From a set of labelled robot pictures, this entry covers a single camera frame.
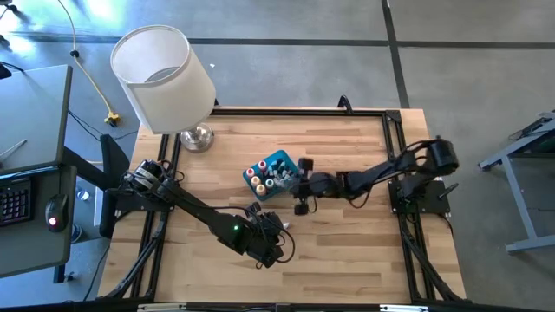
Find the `computer mouse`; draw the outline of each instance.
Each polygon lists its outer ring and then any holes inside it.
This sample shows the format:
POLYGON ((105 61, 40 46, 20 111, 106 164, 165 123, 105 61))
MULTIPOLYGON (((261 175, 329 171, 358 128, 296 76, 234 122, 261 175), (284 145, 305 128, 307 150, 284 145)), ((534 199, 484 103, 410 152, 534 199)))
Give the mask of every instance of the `computer mouse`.
POLYGON ((46 226, 50 231, 63 231, 68 225, 68 195, 57 194, 46 203, 46 226))

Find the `keyboard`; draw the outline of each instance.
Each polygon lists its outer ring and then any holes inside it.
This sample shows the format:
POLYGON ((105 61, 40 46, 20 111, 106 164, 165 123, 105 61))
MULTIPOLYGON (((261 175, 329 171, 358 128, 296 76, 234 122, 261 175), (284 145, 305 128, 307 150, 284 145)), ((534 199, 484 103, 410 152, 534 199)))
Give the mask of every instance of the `keyboard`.
POLYGON ((30 197, 29 178, 0 181, 0 226, 31 220, 30 197))

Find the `lamp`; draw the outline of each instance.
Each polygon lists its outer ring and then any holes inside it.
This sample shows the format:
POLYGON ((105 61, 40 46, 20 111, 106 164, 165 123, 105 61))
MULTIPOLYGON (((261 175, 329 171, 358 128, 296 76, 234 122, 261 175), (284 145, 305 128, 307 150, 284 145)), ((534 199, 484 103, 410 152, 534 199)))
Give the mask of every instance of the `lamp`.
POLYGON ((213 131, 200 122, 214 107, 216 89, 183 33, 162 25, 133 30, 116 43, 110 63, 150 131, 181 133, 194 153, 211 146, 213 131))

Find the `yellow cable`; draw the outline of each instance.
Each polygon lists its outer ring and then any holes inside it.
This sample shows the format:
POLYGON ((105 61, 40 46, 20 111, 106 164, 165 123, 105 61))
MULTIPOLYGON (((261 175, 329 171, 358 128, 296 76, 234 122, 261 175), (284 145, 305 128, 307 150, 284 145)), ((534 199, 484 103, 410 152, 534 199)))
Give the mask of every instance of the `yellow cable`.
MULTIPOLYGON (((75 26, 73 24, 73 19, 71 18, 71 15, 68 12, 68 9, 66 9, 65 5, 63 5, 61 0, 58 0, 58 3, 62 6, 63 10, 66 11, 66 15, 68 16, 69 22, 71 23, 71 33, 73 36, 73 50, 76 51, 76 45, 77 45, 77 39, 75 37, 75 26)), ((93 85, 93 87, 95 88, 96 92, 98 93, 98 95, 102 98, 102 100, 104 101, 104 104, 106 104, 106 108, 108 109, 108 116, 110 115, 117 115, 114 113, 114 111, 112 110, 112 108, 110 107, 110 104, 108 103, 108 100, 106 100, 106 96, 104 96, 104 94, 102 93, 102 91, 100 90, 100 88, 98 88, 98 86, 96 85, 96 82, 93 80, 93 77, 91 77, 87 70, 85 70, 85 68, 81 65, 81 63, 79 62, 79 59, 77 58, 77 55, 73 55, 73 59, 75 60, 75 63, 77 64, 77 66, 79 66, 79 68, 83 71, 83 74, 85 74, 88 78, 88 80, 90 81, 90 83, 93 85)))

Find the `gray metal stand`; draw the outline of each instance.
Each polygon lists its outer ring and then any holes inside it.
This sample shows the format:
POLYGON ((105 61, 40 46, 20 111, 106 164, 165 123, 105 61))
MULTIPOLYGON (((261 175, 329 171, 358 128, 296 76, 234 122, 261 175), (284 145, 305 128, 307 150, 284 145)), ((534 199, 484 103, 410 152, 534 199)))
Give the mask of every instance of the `gray metal stand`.
POLYGON ((492 157, 480 162, 478 166, 483 171, 489 171, 492 166, 502 164, 505 168, 505 174, 509 185, 511 186, 511 192, 513 193, 514 200, 516 201, 517 207, 519 208, 520 217, 526 229, 526 234, 528 239, 514 242, 512 244, 506 245, 506 251, 509 253, 514 253, 517 251, 531 250, 547 246, 555 246, 555 235, 549 235, 545 237, 538 237, 530 215, 528 214, 528 207, 524 197, 522 196, 522 189, 519 186, 519 181, 517 180, 512 163, 512 156, 517 154, 521 156, 529 155, 530 157, 535 157, 539 155, 538 153, 524 153, 527 151, 528 147, 534 143, 536 140, 540 140, 549 135, 550 132, 555 130, 555 118, 553 118, 552 113, 544 113, 545 117, 550 117, 552 120, 547 121, 542 126, 538 127, 536 130, 527 134, 526 137, 517 140, 510 146, 507 146, 503 150, 495 153, 492 157))

